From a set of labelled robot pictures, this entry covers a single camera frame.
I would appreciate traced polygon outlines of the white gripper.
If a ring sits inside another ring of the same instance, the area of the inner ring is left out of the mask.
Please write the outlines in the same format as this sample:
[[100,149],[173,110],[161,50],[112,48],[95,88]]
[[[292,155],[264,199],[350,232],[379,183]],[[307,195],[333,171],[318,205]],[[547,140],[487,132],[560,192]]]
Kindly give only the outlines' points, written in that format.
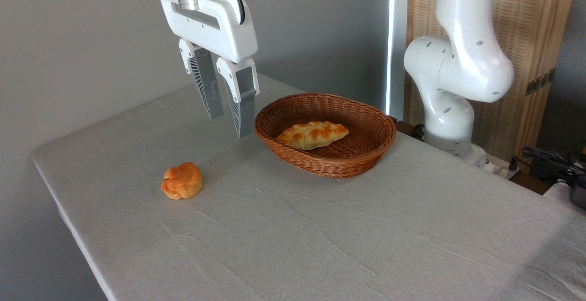
[[238,0],[198,0],[197,10],[181,9],[177,0],[160,1],[170,29],[181,38],[185,71],[193,76],[210,119],[224,113],[213,52],[221,56],[216,65],[225,79],[237,138],[251,134],[260,87],[251,59],[258,50],[257,36],[247,3],[243,2],[245,21],[241,25]]

